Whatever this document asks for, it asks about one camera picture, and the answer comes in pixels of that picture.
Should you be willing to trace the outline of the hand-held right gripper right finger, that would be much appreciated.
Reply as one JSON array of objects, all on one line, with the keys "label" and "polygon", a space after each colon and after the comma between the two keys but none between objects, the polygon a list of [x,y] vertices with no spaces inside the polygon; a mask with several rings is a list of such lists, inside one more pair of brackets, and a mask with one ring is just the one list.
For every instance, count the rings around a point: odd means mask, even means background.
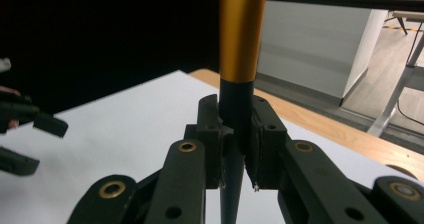
[{"label": "hand-held right gripper right finger", "polygon": [[254,96],[250,143],[245,167],[255,190],[279,187],[279,152],[287,140],[287,129],[269,102]]}]

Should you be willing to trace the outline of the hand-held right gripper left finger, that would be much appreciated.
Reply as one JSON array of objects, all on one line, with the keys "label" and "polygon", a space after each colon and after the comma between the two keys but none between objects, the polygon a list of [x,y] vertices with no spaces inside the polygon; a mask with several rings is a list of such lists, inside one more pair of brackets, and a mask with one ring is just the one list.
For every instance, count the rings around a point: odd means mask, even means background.
[{"label": "hand-held right gripper left finger", "polygon": [[223,180],[223,144],[226,127],[219,117],[218,96],[203,97],[198,102],[197,122],[187,124],[184,138],[195,139],[205,146],[206,188],[225,186]]}]

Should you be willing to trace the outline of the dark green brush gold ferrule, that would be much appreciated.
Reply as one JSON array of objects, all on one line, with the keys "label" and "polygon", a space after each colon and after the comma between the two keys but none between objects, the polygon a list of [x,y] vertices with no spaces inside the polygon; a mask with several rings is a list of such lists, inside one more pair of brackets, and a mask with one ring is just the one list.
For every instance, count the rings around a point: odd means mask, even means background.
[{"label": "dark green brush gold ferrule", "polygon": [[221,224],[235,224],[249,143],[265,0],[219,0],[219,117],[231,130],[223,150]]}]

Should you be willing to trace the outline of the white paper sheet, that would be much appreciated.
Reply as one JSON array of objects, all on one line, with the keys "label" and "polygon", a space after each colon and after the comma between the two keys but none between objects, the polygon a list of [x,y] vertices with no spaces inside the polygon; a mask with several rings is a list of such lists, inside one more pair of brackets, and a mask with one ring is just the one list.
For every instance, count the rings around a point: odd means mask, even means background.
[{"label": "white paper sheet", "polygon": [[[0,172],[0,224],[65,224],[75,205],[97,180],[121,174],[141,180],[158,170],[169,146],[182,139],[186,124],[196,122],[197,103],[217,89],[181,71],[62,112],[69,128],[63,139],[21,125],[0,136],[0,145],[40,160],[36,173],[18,177]],[[379,176],[414,180],[322,137],[278,114],[295,139],[319,145],[346,176],[372,187]],[[254,192],[245,174],[237,224],[283,224],[277,192]]]}]

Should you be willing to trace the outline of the white partition panel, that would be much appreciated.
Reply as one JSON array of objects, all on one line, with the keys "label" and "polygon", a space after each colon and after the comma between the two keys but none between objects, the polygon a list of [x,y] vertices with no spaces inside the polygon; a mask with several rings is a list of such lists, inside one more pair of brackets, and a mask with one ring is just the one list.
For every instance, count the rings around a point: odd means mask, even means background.
[{"label": "white partition panel", "polygon": [[365,74],[385,10],[268,1],[258,72],[341,101]]}]

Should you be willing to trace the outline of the white metal desk leg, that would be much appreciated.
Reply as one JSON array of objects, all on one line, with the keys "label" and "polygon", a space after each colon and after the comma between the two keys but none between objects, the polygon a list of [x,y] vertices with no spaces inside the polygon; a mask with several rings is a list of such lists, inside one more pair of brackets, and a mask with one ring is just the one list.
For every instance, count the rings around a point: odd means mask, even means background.
[{"label": "white metal desk leg", "polygon": [[411,55],[407,58],[404,70],[396,83],[385,108],[367,130],[368,134],[377,137],[380,137],[383,134],[390,122],[390,119],[395,113],[396,105],[398,104],[399,98],[405,88],[424,92],[424,66],[418,65],[418,59],[423,51],[424,34],[420,37],[418,43],[412,46]]}]

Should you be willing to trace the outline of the black horizontal bar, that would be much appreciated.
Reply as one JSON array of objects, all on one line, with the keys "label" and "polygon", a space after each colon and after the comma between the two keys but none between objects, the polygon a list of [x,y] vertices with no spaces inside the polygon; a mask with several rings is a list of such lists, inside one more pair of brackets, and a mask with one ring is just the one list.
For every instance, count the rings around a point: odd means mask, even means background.
[{"label": "black horizontal bar", "polygon": [[349,7],[349,8],[424,12],[424,1],[421,1],[421,0],[269,0],[269,1],[327,5],[327,6]]}]

